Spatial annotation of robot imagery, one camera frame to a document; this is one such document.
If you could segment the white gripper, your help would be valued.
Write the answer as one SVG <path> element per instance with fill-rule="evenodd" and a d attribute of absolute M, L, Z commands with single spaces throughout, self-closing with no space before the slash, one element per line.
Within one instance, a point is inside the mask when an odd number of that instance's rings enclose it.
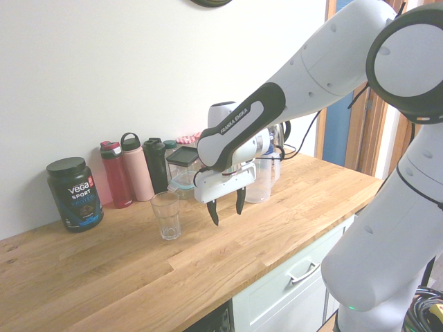
<path fill-rule="evenodd" d="M 242 214 L 245 198 L 246 186 L 255 181 L 256 167 L 254 163 L 242 165 L 234 174 L 224 175 L 213 170 L 204 171 L 195 177 L 195 199 L 200 203 L 207 203 L 208 213 L 213 223 L 219 225 L 217 214 L 218 198 L 237 193 L 236 213 Z"/>

